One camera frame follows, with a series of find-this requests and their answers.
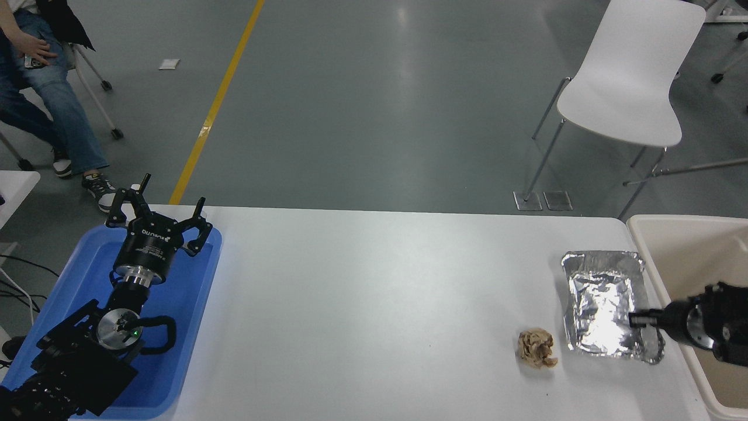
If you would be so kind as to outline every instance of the aluminum foil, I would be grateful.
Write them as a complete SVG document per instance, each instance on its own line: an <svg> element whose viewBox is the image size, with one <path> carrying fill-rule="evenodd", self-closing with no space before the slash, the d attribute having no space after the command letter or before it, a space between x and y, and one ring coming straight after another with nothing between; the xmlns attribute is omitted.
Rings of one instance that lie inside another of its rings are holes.
<svg viewBox="0 0 748 421"><path fill-rule="evenodd" d="M657 364L665 341L654 327L631 328L628 313L648 309L644 261L635 252L568 252L561 259L568 280L564 316L569 349L601 357Z"/></svg>

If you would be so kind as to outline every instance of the chair backrest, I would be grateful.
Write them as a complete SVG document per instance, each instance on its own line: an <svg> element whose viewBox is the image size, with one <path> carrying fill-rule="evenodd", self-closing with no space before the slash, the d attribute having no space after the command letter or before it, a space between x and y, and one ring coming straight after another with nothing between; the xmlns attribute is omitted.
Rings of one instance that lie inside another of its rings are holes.
<svg viewBox="0 0 748 421"><path fill-rule="evenodd" d="M667 96L705 15L682 0L610 0L577 77L635 80Z"/></svg>

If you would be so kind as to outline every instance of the gray floor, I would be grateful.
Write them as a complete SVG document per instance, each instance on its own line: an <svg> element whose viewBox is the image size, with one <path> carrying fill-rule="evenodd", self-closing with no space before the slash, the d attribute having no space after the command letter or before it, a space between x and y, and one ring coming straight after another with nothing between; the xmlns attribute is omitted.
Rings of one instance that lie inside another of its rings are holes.
<svg viewBox="0 0 748 421"><path fill-rule="evenodd" d="M100 92L125 133L113 140L91 99L70 81L111 161L113 182L153 174L146 197L166 203L253 10L248 1L71 0L114 85ZM453 213L519 213L559 119L530 139L553 90L581 63L607 1L268 1L244 51L183 203ZM748 157L748 66L709 82L748 45L741 24L706 25L672 85L683 129L666 166ZM158 71L163 58L177 70ZM0 231L14 255L61 270L78 239L103 221L77 178L58 180L49 148L3 125L42 180ZM616 216L656 153L565 130L536 190L568 190L573 211ZM15 169L3 153L0 169ZM637 213L748 217L748 166L650 183ZM54 279L3 268L46 294ZM11 335L28 329L20 303L0 305Z"/></svg>

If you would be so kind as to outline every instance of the blue tray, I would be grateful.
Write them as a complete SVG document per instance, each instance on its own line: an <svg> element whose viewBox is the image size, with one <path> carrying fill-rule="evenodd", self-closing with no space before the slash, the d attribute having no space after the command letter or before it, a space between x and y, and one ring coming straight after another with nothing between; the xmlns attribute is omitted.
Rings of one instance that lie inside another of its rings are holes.
<svg viewBox="0 0 748 421"><path fill-rule="evenodd" d="M46 305L23 342L2 385L13 390L34 374L31 361L39 354L38 340L50 329L91 299L106 304L112 291L109 272L122 247L126 229L100 226L78 242ZM185 240L197 237L197 230L185 233ZM177 343L161 355L139 355L132 362L138 370L135 380L100 418L147 420L166 411L182 390L197 329L203 317L210 285L221 254L221 233L213 228L203 250L194 258L177 252L167 280L153 285L143 308L143 317L168 315L177 322ZM166 342L166 329L154 327L143 332L147 346Z"/></svg>

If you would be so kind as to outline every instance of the sneaker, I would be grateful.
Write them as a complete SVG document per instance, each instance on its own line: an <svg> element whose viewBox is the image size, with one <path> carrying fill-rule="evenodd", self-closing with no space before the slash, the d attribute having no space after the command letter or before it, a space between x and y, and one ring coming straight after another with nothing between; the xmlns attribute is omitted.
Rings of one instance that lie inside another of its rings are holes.
<svg viewBox="0 0 748 421"><path fill-rule="evenodd" d="M81 180L81 186L96 199L99 209L103 213L109 213L114 194L117 190L111 185L106 176L101 173L85 175Z"/></svg>
<svg viewBox="0 0 748 421"><path fill-rule="evenodd" d="M70 158L67 157L66 151L60 151L58 149L52 149L52 168L55 169L55 174L62 178L67 177L73 173L73 166L70 162Z"/></svg>

